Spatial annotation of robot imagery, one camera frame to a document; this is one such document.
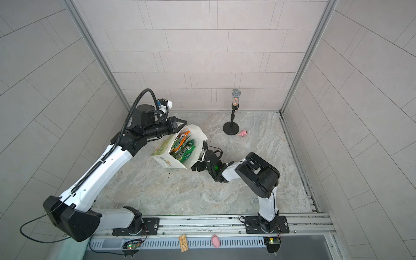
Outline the orange Fox's fruits candy bag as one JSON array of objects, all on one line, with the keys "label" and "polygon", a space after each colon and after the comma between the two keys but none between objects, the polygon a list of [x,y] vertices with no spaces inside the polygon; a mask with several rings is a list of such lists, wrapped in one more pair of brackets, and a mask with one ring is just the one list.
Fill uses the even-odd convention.
[{"label": "orange Fox's fruits candy bag", "polygon": [[185,132],[182,132],[182,133],[178,134],[176,140],[174,141],[174,143],[172,145],[172,148],[171,148],[171,151],[170,151],[171,154],[176,153],[180,149],[180,147],[187,140],[189,134],[190,134],[190,131],[185,131]]}]

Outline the white paper bag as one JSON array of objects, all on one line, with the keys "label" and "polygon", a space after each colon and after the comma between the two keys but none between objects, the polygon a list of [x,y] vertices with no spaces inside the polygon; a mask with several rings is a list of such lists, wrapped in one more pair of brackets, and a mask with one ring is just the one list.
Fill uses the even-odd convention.
[{"label": "white paper bag", "polygon": [[200,160],[208,138],[196,125],[188,125],[171,135],[151,155],[163,168],[189,169]]}]

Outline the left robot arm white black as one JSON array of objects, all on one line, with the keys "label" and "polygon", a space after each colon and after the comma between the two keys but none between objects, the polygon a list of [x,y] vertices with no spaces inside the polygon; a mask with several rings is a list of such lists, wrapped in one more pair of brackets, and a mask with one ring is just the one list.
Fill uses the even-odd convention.
[{"label": "left robot arm white black", "polygon": [[44,201],[43,207],[55,227],[77,242],[103,230],[114,230],[117,235],[142,232],[142,214],[135,208],[125,206],[99,212],[92,210],[92,204],[117,171],[142,147],[165,135],[179,133],[187,124],[185,120],[167,117],[168,112],[163,110],[161,118],[156,120],[158,113],[151,105],[132,108],[102,157],[68,190]]}]

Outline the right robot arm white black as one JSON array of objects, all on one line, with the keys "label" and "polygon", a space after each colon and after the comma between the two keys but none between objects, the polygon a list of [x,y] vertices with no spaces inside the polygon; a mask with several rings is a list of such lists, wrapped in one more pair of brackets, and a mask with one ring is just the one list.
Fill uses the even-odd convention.
[{"label": "right robot arm white black", "polygon": [[223,163],[222,155],[221,149],[213,151],[204,141],[201,160],[191,169],[207,171],[219,183],[241,179],[258,196],[260,209],[257,216],[239,217],[239,221],[245,224],[247,234],[288,234],[287,219],[280,215],[276,202],[279,171],[253,152],[240,161],[230,163]]}]

